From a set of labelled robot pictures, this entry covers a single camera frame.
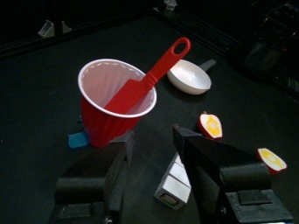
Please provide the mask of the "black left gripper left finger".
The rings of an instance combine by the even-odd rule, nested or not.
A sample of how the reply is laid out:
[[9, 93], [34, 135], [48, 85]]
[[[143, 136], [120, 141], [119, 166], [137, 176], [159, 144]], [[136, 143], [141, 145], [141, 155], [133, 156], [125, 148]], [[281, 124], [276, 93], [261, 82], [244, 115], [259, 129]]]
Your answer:
[[135, 148], [128, 131], [60, 175], [48, 224], [123, 224], [127, 173]]

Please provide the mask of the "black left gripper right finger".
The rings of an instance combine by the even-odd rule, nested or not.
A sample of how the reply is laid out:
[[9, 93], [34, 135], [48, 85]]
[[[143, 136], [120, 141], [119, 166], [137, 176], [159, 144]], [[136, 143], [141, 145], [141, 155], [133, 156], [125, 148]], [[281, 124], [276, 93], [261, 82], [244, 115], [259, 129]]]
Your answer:
[[256, 157], [177, 125], [172, 141], [191, 182], [200, 224], [293, 224], [271, 189], [267, 165]]

